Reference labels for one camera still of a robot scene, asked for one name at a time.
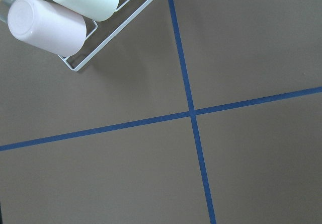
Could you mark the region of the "white cup rack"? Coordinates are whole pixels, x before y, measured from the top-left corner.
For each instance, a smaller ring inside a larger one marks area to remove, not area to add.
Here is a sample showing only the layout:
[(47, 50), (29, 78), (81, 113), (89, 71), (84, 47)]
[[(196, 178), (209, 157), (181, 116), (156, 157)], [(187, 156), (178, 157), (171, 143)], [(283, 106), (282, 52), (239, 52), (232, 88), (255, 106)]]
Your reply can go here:
[[(72, 71), (82, 69), (105, 45), (120, 33), (136, 16), (138, 16), (153, 0), (120, 0), (120, 3), (109, 19), (97, 22), (85, 18), (87, 37), (83, 48), (72, 56), (58, 57)], [(1, 21), (7, 23), (11, 4), (1, 2)]]

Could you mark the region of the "pink cup in rack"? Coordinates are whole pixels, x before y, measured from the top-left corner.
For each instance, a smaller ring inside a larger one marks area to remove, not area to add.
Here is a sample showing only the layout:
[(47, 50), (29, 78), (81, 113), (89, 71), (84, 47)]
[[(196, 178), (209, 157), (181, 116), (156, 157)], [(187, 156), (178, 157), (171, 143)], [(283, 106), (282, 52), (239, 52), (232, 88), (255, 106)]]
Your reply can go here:
[(87, 36), (80, 14), (44, 0), (15, 0), (8, 27), (16, 39), (61, 56), (76, 54)]

